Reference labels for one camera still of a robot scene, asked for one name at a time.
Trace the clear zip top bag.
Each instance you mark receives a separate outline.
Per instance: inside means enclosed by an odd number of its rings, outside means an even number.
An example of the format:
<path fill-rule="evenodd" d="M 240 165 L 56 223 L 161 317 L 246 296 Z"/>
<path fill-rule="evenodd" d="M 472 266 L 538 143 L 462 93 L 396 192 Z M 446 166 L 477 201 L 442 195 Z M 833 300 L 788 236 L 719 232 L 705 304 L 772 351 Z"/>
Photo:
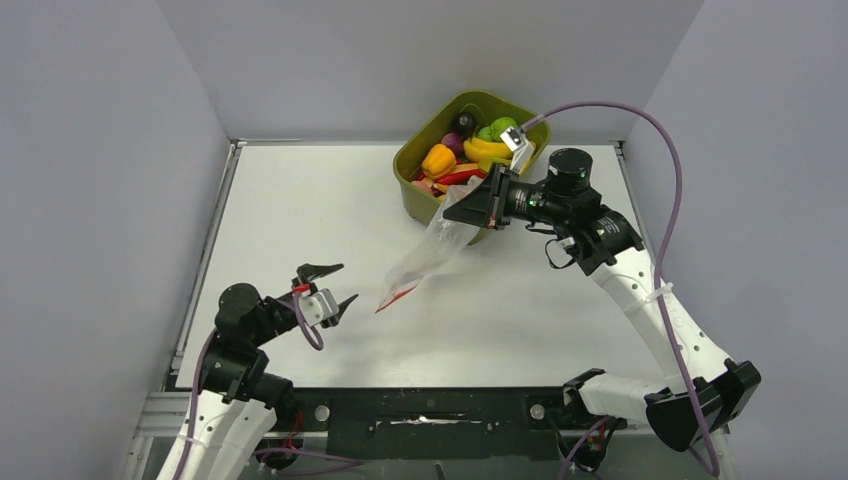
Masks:
<path fill-rule="evenodd" d="M 448 220 L 444 213 L 481 183 L 481 178 L 473 177 L 466 185 L 448 187 L 445 200 L 440 203 L 419 242 L 386 275 L 376 313 L 415 290 L 425 278 L 445 266 L 478 236 L 479 227 Z"/>

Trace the yellow bell pepper toy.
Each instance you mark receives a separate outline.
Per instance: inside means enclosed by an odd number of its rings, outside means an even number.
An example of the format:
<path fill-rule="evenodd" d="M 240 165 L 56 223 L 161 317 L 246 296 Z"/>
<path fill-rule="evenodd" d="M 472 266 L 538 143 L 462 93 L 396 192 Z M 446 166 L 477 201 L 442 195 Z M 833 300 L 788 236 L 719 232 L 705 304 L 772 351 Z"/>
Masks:
<path fill-rule="evenodd" d="M 434 145 L 421 163 L 421 170 L 425 177 L 438 179 L 451 173 L 457 165 L 455 153 L 444 144 Z"/>

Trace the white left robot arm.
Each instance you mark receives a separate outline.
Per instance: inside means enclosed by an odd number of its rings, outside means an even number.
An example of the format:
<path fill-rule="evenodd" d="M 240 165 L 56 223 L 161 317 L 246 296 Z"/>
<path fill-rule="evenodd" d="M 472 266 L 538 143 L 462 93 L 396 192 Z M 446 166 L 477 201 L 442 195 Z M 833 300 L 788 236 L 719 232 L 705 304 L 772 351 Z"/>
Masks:
<path fill-rule="evenodd" d="M 294 475 L 293 463 L 308 454 L 297 439 L 305 416 L 292 381 L 267 372 L 262 347 L 300 331 L 313 349 L 323 350 L 321 330 L 337 326 L 353 300 L 337 301 L 316 282 L 343 267 L 303 264 L 279 297 L 263 296 L 249 283 L 221 293 L 159 478 L 236 479 L 252 460 L 273 474 Z"/>

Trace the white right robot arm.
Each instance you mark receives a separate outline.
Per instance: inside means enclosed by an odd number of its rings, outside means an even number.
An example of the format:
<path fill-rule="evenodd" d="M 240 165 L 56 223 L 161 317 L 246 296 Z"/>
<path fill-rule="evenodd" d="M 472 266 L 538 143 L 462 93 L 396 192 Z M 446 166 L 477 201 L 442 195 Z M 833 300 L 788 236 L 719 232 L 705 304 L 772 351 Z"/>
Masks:
<path fill-rule="evenodd" d="M 551 154 L 547 175 L 537 183 L 498 165 L 443 216 L 486 229 L 502 229 L 512 219 L 551 226 L 572 264 L 630 321 L 664 377 L 652 384 L 590 370 L 566 383 L 564 417 L 578 427 L 599 416 L 646 423 L 665 445 L 685 452 L 736 418 L 762 377 L 751 362 L 734 361 L 708 337 L 671 285 L 653 281 L 651 257 L 636 229 L 591 186 L 592 166 L 592 156 L 575 148 Z"/>

